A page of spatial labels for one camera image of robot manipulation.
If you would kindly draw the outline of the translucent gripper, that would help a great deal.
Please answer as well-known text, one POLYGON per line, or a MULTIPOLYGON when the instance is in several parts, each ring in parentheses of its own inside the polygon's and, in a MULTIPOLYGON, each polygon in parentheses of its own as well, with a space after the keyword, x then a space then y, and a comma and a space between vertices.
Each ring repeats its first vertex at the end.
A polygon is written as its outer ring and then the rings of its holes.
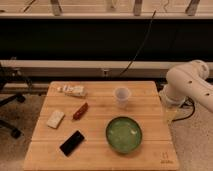
POLYGON ((163 100, 163 112, 164 112, 164 120, 167 124, 171 124, 172 121, 179 114, 180 104, 175 101, 163 100))

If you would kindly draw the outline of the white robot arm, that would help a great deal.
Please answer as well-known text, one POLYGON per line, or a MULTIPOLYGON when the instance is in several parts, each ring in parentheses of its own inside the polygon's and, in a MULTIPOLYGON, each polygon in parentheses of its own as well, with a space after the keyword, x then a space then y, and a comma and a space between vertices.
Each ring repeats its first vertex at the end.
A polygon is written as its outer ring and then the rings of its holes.
POLYGON ((206 81, 209 74, 209 67, 202 60, 193 60, 168 70, 167 84, 159 92, 167 124, 178 115, 187 97, 213 112, 213 85, 206 81))

